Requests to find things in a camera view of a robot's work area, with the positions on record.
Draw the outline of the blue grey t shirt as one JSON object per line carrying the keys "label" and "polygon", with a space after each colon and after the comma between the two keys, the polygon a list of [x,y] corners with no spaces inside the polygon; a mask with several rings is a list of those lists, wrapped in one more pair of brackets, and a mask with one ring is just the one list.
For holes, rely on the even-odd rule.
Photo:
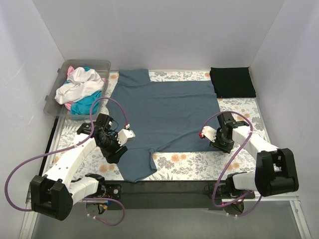
{"label": "blue grey t shirt", "polygon": [[120,126],[129,123],[136,135],[118,163],[126,181],[155,173],[155,152],[213,150],[198,135],[206,121],[212,128],[219,126],[214,115],[220,108],[210,81],[154,82],[147,69],[121,70],[106,107]]}

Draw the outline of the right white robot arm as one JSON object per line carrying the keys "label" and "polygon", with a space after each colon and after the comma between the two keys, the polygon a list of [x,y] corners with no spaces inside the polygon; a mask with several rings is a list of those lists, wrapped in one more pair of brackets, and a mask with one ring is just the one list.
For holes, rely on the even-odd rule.
{"label": "right white robot arm", "polygon": [[246,150],[256,162],[253,173],[229,174],[225,180],[226,194],[237,198],[242,193],[257,191],[263,197],[295,192],[299,181],[293,152],[288,148],[278,148],[258,134],[247,119],[236,121],[232,112],[217,115],[219,128],[205,125],[202,138],[210,140],[210,146],[224,153],[230,153],[235,143],[239,150]]}

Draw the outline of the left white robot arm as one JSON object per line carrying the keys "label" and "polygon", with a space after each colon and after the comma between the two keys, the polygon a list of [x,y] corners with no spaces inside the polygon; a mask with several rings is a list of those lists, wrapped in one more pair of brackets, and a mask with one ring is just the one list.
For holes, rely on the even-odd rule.
{"label": "left white robot arm", "polygon": [[82,162],[95,150],[100,149],[108,163],[116,164],[128,150],[125,146],[135,138],[129,124],[120,131],[111,129],[113,119],[99,114],[93,123],[83,123],[76,131],[72,149],[67,150],[43,176],[34,176],[30,182],[31,208],[37,213],[64,220],[74,204],[88,199],[117,202],[122,187],[109,184],[99,174],[88,173],[74,180]]}

